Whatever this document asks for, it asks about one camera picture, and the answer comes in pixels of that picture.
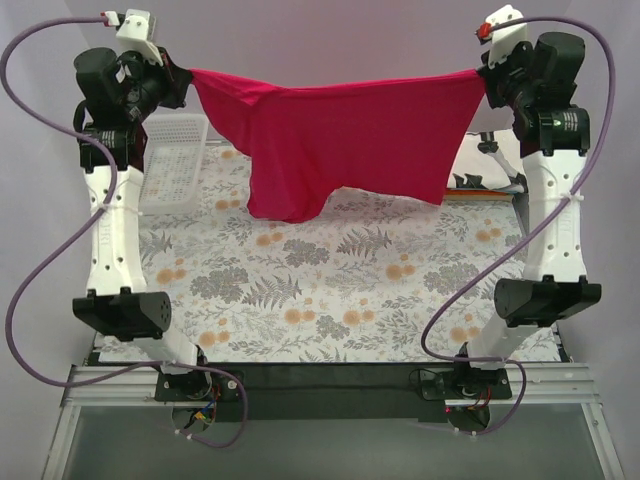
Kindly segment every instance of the orange flower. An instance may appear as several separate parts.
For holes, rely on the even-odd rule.
[[[342,321],[350,327],[355,327],[360,323],[360,313],[355,310],[349,310],[342,317]]]
[[[156,281],[160,285],[166,285],[171,280],[173,280],[173,271],[171,269],[169,269],[169,268],[165,268],[163,270],[160,270],[158,272],[158,274],[156,275]]]
[[[467,340],[467,333],[464,331],[464,328],[461,327],[453,327],[449,331],[449,336],[451,340],[456,343],[463,343]]]
[[[402,278],[402,269],[398,265],[389,265],[387,267],[387,278],[389,280],[400,280]]]
[[[480,329],[478,327],[471,327],[469,328],[469,330],[467,330],[467,335],[469,336],[469,338],[476,337],[479,333]]]
[[[271,239],[269,238],[269,235],[260,235],[257,239],[256,239],[256,245],[258,245],[259,247],[266,247],[271,243]]]
[[[300,323],[300,317],[300,310],[297,308],[292,308],[284,312],[284,319],[289,325]]]
[[[491,240],[491,236],[486,231],[479,230],[478,233],[476,233],[476,239],[479,242],[488,242]]]
[[[204,332],[198,338],[198,345],[202,348],[212,347],[216,343],[216,334],[213,332]]]

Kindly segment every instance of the folded cloth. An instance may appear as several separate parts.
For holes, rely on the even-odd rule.
[[[453,162],[447,188],[527,192],[520,142],[513,131],[467,133]]]
[[[252,158],[250,213],[291,223],[344,186],[439,205],[484,93],[474,70],[315,88],[192,72],[214,128]]]

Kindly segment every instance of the red cloth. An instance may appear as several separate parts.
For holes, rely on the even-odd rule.
[[[442,203],[484,94],[474,70],[314,88],[192,72],[214,128],[252,159],[249,211],[292,223],[340,187]]]

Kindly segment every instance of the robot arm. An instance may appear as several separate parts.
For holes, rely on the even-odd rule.
[[[589,115],[570,103],[575,77],[584,59],[584,42],[566,33],[540,36],[535,49],[526,41],[526,25],[488,33],[489,27],[522,14],[510,5],[487,17],[478,30],[492,42],[479,73],[485,78],[492,108],[514,111],[513,129],[520,140],[529,188],[529,230],[563,198],[562,213],[530,244],[523,280],[496,285],[496,313],[465,346],[469,357],[508,358],[533,333],[597,303],[601,286],[587,282],[580,242],[580,195],[569,190],[582,172],[589,148]],[[503,362],[472,362],[496,370]]]
[[[171,325],[169,296],[147,292],[138,241],[138,199],[147,142],[142,122],[158,106],[184,106],[191,73],[175,66],[166,51],[152,43],[155,18],[149,12],[104,15],[128,50],[117,56],[108,48],[93,48],[75,59],[76,79],[86,100],[79,105],[74,125],[109,148],[118,176],[112,201],[105,206],[101,202],[108,191],[110,167],[99,150],[80,143],[91,211],[104,208],[106,212],[92,231],[88,294],[73,300],[73,311],[96,331],[132,342],[152,360],[165,362],[162,370],[171,387],[200,398],[210,390],[209,375],[170,364],[204,364],[204,355]],[[85,108],[92,117],[86,125]]]

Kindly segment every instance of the wire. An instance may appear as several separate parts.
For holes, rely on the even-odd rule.
[[[521,18],[521,19],[517,19],[517,20],[511,20],[509,22],[505,22],[505,23],[502,23],[500,25],[496,25],[496,26],[492,27],[490,31],[491,32],[496,32],[498,30],[502,30],[503,28],[512,27],[514,25],[520,25],[520,24],[523,24],[523,23],[534,23],[534,22],[560,22],[560,23],[565,23],[565,24],[568,24],[568,25],[573,25],[575,27],[581,28],[582,30],[585,30],[585,31],[589,32],[598,41],[598,43],[602,47],[602,50],[603,50],[604,55],[605,55],[606,60],[607,60],[607,66],[608,66],[608,69],[609,69],[609,85],[608,85],[608,93],[607,93],[607,106],[605,108],[604,119],[602,121],[602,128],[600,130],[600,134],[598,136],[598,140],[596,142],[596,145],[595,145],[595,147],[593,149],[593,152],[592,152],[591,156],[588,158],[588,160],[587,160],[587,162],[585,164],[585,167],[582,170],[582,173],[580,174],[580,176],[577,178],[576,182],[574,183],[574,185],[570,189],[571,195],[575,195],[580,190],[580,188],[582,187],[584,182],[587,180],[587,178],[589,177],[589,175],[593,171],[593,168],[595,167],[598,159],[600,158],[600,155],[601,155],[601,152],[602,152],[602,148],[604,146],[604,140],[605,140],[605,138],[607,136],[607,132],[609,131],[609,125],[611,123],[611,115],[612,115],[612,111],[613,111],[613,101],[614,101],[614,98],[615,98],[615,90],[616,90],[616,69],[615,69],[615,63],[614,63],[614,59],[613,59],[613,52],[611,51],[611,47],[609,46],[609,43],[607,42],[607,40],[603,37],[603,35],[595,27],[592,27],[591,25],[589,25],[587,23],[584,23],[584,22],[581,22],[579,20],[574,20],[572,18],[556,17],[556,16],[540,16],[540,17]],[[511,408],[511,410],[509,410],[509,412],[507,412],[507,414],[503,418],[501,418],[499,421],[497,421],[491,427],[489,427],[489,428],[487,428],[487,429],[485,429],[485,430],[483,430],[481,432],[461,431],[461,433],[464,433],[464,434],[467,434],[467,435],[476,435],[476,434],[477,435],[485,435],[485,434],[488,434],[488,433],[491,433],[491,432],[495,432],[496,430],[501,428],[505,423],[507,423],[509,421],[509,419],[511,417],[513,417],[515,412],[518,410],[518,407],[520,406],[520,404],[522,403],[522,400],[524,398],[524,394],[526,392],[526,385],[527,385],[527,372],[524,369],[524,365],[521,362],[517,361],[517,360],[503,359],[503,358],[500,358],[500,357],[469,357],[469,358],[464,358],[464,357],[454,357],[454,356],[444,355],[444,354],[441,354],[441,353],[438,353],[438,352],[434,352],[427,346],[427,342],[426,342],[427,336],[429,335],[429,332],[431,331],[433,326],[436,324],[436,322],[449,309],[449,307],[451,307],[451,305],[453,305],[455,302],[457,302],[465,293],[467,293],[478,282],[480,282],[480,280],[482,280],[487,275],[489,275],[489,273],[494,271],[497,267],[502,265],[504,262],[506,262],[513,255],[515,255],[520,250],[522,250],[524,247],[526,247],[537,235],[540,234],[540,232],[542,232],[551,222],[553,222],[553,220],[555,220],[555,218],[560,214],[560,212],[562,212],[562,210],[569,204],[569,201],[570,201],[569,198],[564,198],[564,199],[560,200],[558,206],[549,214],[549,216],[547,216],[527,236],[525,236],[522,240],[520,240],[520,242],[518,242],[518,244],[516,246],[514,246],[511,250],[509,250],[507,253],[505,253],[503,256],[501,256],[498,260],[496,260],[491,265],[489,265],[485,270],[480,272],[476,277],[471,279],[469,281],[469,283],[467,283],[457,293],[455,293],[451,298],[449,298],[449,300],[447,300],[440,307],[440,309],[438,309],[438,311],[433,315],[433,317],[431,317],[431,320],[425,326],[425,328],[424,328],[424,330],[422,332],[422,335],[421,335],[421,338],[420,338],[420,344],[422,346],[422,349],[424,350],[424,352],[427,355],[430,355],[430,356],[432,356],[434,358],[437,358],[438,360],[444,360],[444,361],[447,361],[447,362],[504,362],[504,363],[512,364],[512,365],[515,365],[516,367],[518,367],[518,369],[520,370],[520,373],[522,375],[522,388],[520,389],[520,392],[518,393],[518,396],[517,396],[515,402],[513,403],[513,407]],[[430,429],[430,430],[451,431],[448,428],[437,427],[437,426],[432,426],[432,425],[418,424],[417,426],[419,426],[421,428]]]
[[[75,137],[78,140],[82,140],[84,142],[90,143],[91,145],[93,145],[94,147],[96,147],[97,149],[99,149],[102,152],[102,154],[105,156],[105,158],[109,162],[109,167],[110,167],[110,170],[111,170],[111,180],[109,182],[109,188],[108,188],[107,194],[105,195],[105,198],[103,200],[103,204],[104,205],[108,205],[111,202],[111,199],[113,198],[113,194],[114,194],[115,189],[116,189],[116,181],[117,181],[117,174],[118,174],[116,161],[113,158],[113,155],[111,154],[109,149],[107,147],[105,147],[103,144],[101,144],[100,142],[98,142],[96,139],[94,139],[94,138],[92,138],[92,137],[90,137],[88,135],[84,135],[82,133],[75,132],[75,131],[73,131],[71,129],[68,129],[68,128],[62,126],[62,125],[59,125],[58,123],[56,123],[56,122],[54,122],[52,120],[49,120],[48,118],[45,118],[44,116],[40,115],[38,112],[33,110],[27,104],[25,104],[20,98],[18,98],[18,96],[15,94],[15,92],[13,91],[13,89],[11,88],[11,86],[9,85],[9,82],[7,80],[7,64],[9,62],[9,58],[11,57],[11,54],[16,49],[16,47],[21,42],[23,42],[26,38],[30,37],[34,33],[37,33],[37,32],[39,32],[41,30],[45,30],[45,29],[50,28],[50,27],[55,27],[55,26],[58,26],[58,25],[85,24],[85,23],[101,23],[101,24],[105,24],[106,23],[106,18],[105,17],[72,17],[72,18],[58,18],[58,19],[53,19],[53,20],[47,20],[45,22],[41,22],[41,23],[38,23],[36,25],[32,25],[31,27],[27,28],[26,30],[24,30],[21,33],[19,33],[18,35],[16,35],[16,37],[9,42],[7,47],[2,52],[2,56],[0,57],[0,82],[2,83],[2,87],[4,88],[5,92],[9,96],[9,98],[18,107],[20,107],[22,110],[24,110],[28,115],[30,115],[31,117],[35,118],[36,120],[44,123],[45,125],[53,128],[54,130],[57,130],[58,132],[62,132],[62,133],[66,134],[66,135],[69,135],[71,137]],[[22,354],[18,350],[18,347],[16,346],[16,342],[15,342],[15,339],[13,337],[13,316],[15,314],[15,310],[16,310],[16,307],[18,305],[18,302],[20,301],[20,298],[22,297],[22,294],[27,289],[27,287],[31,284],[31,282],[33,282],[33,280],[38,275],[40,275],[40,273],[45,268],[47,268],[47,266],[49,266],[56,258],[58,258],[71,245],[73,245],[82,235],[84,235],[89,230],[91,230],[93,225],[95,225],[95,223],[100,219],[100,217],[102,217],[104,212],[105,212],[104,209],[99,209],[98,211],[96,211],[96,213],[94,213],[89,218],[89,220],[87,220],[84,223],[84,225],[82,225],[80,227],[80,229],[78,229],[77,232],[75,232],[67,241],[65,241],[62,245],[60,245],[60,247],[58,247],[56,250],[54,250],[53,253],[51,253],[47,258],[45,258],[37,267],[35,267],[34,270],[29,275],[27,275],[27,277],[18,286],[16,292],[11,297],[11,301],[9,302],[9,306],[7,307],[7,313],[6,313],[6,316],[5,316],[4,331],[5,331],[5,337],[6,337],[6,340],[7,340],[7,346],[9,347],[9,351],[11,352],[11,355],[16,360],[18,365],[20,365],[20,367],[25,372],[27,372],[29,375],[31,375],[36,380],[39,380],[42,383],[45,383],[47,385],[51,385],[51,386],[54,386],[54,387],[62,387],[62,388],[81,387],[81,386],[84,386],[84,385],[92,385],[92,384],[101,382],[103,380],[107,380],[109,378],[113,378],[113,377],[116,377],[118,375],[122,375],[123,373],[127,373],[127,372],[130,372],[132,370],[136,370],[138,368],[142,368],[142,367],[160,367],[160,366],[163,366],[165,364],[165,362],[139,362],[139,363],[136,363],[135,365],[130,365],[130,366],[122,368],[120,370],[116,370],[114,372],[110,372],[110,373],[107,373],[106,375],[101,375],[99,377],[91,378],[89,380],[83,380],[83,381],[80,381],[80,382],[66,382],[66,381],[60,381],[60,380],[55,380],[55,379],[49,378],[49,377],[39,373],[38,371],[36,371],[24,359],[24,357],[22,356]],[[238,438],[240,438],[242,433],[244,432],[244,429],[245,429],[246,424],[247,424],[248,415],[249,415],[249,405],[248,405],[248,399],[247,399],[247,392],[245,391],[244,386],[242,385],[240,380],[238,380],[234,375],[232,375],[229,372],[225,372],[224,370],[220,370],[220,369],[213,368],[213,367],[204,367],[204,366],[199,366],[199,365],[186,365],[184,363],[173,363],[172,366],[179,367],[179,368],[184,368],[184,369],[188,369],[188,370],[199,370],[199,371],[203,371],[203,372],[214,373],[216,375],[221,375],[221,376],[227,377],[230,380],[233,380],[234,382],[236,382],[238,384],[238,390],[240,392],[240,396],[241,396],[241,399],[242,399],[243,413],[242,413],[242,421],[240,423],[240,427],[236,431],[235,435],[233,437],[231,437],[230,440],[228,440],[226,442],[221,442],[221,443],[212,442],[212,441],[204,439],[204,438],[196,437],[195,435],[189,437],[192,440],[195,440],[197,442],[203,443],[205,445],[208,445],[208,446],[214,447],[214,448],[226,448],[226,447],[229,447],[229,446],[233,445],[238,440]],[[185,429],[180,430],[180,433],[182,433],[185,436],[189,435],[189,432],[187,432]]]

